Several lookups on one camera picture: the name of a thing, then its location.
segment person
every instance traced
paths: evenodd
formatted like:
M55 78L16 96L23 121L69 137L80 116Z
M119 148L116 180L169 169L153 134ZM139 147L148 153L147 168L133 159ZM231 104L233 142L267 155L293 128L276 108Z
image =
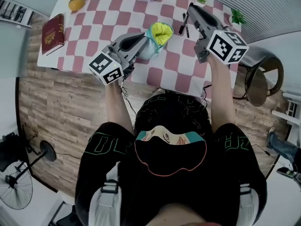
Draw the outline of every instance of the person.
M230 72L214 56L211 119L192 97L157 94L133 128L117 82L105 88L108 122L91 136L76 185L89 226L248 226L260 216L266 181L235 125Z
M285 159L289 160L295 172L301 172L301 149L300 143L297 145L278 138L275 127L271 127L267 135L267 148L274 150Z

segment gold emblem on book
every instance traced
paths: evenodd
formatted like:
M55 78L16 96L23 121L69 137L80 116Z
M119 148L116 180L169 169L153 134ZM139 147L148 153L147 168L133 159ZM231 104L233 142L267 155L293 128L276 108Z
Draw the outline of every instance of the gold emblem on book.
M55 39L55 32L51 32L45 37L44 42L45 44L50 44L54 39Z

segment corrugated panel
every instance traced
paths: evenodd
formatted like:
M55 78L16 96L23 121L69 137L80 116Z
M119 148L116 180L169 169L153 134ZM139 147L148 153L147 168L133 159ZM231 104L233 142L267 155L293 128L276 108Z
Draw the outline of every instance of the corrugated panel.
M278 30L301 28L301 0L218 0L239 9L247 24L242 25L245 39Z

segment blue jeans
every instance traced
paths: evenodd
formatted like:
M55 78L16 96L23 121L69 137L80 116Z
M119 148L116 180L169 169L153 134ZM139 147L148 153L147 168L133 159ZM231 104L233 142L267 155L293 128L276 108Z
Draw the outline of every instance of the blue jeans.
M268 135L268 148L273 149L275 152L289 160L294 165L294 159L298 147L288 141L280 140L274 132Z

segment red book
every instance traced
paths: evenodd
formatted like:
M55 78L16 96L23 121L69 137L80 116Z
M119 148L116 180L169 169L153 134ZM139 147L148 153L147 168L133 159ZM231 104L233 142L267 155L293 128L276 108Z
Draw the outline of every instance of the red book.
M64 15L58 14L43 25L42 54L49 55L64 46Z

